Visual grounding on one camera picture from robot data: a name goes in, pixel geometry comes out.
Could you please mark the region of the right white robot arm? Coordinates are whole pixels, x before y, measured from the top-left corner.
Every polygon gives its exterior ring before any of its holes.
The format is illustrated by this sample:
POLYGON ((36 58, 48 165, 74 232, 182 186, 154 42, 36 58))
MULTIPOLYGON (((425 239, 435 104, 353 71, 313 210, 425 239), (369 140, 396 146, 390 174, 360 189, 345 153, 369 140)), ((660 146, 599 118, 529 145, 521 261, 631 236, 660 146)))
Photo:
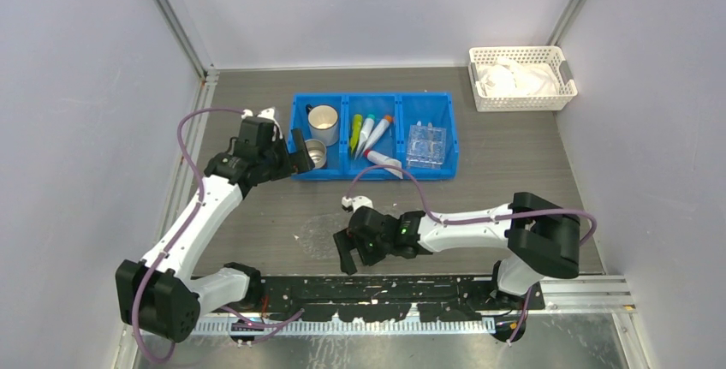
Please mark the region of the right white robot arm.
POLYGON ((372 266, 389 256, 414 259, 457 248, 507 249, 495 264, 491 303, 510 309, 544 277, 573 279, 580 274, 580 226, 584 217, 539 196, 519 192, 509 203, 482 211, 407 211, 399 217, 377 211, 359 196, 342 199, 350 211, 347 227, 333 235, 341 271, 357 271, 352 253, 372 266))

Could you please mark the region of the white plastic basket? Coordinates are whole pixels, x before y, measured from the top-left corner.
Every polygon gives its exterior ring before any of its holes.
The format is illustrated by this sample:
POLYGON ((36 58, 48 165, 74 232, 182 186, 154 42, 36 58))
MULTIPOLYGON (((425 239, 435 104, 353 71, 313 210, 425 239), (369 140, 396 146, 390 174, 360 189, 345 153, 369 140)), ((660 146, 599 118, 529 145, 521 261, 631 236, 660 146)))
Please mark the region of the white plastic basket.
POLYGON ((479 112, 559 111, 579 94, 558 46, 473 47, 468 56, 479 112))

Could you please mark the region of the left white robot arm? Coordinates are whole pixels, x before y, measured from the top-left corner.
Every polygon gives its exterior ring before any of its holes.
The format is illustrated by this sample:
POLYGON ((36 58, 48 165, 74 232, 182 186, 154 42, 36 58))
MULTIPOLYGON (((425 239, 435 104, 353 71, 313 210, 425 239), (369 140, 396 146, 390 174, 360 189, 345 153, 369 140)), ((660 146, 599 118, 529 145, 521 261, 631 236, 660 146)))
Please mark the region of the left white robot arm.
POLYGON ((313 169, 302 131, 293 129, 291 137, 293 151, 268 111, 242 118, 231 150, 208 162, 196 197, 168 232, 141 260, 125 260, 117 268, 123 323, 179 343, 209 312, 229 304, 253 312, 261 305, 258 269, 229 262, 205 277, 195 278, 193 271, 224 219, 253 187, 313 169))

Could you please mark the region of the blue three-compartment bin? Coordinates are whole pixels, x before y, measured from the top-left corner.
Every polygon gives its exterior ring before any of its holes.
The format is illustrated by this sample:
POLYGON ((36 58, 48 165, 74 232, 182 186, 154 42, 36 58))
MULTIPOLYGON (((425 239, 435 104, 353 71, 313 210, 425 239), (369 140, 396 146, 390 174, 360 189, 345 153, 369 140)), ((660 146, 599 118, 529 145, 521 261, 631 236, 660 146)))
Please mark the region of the blue three-compartment bin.
POLYGON ((326 144, 324 165, 298 181, 393 180, 372 157, 395 159, 420 181, 452 179, 460 142, 453 98, 447 92, 298 93, 290 129, 326 144))

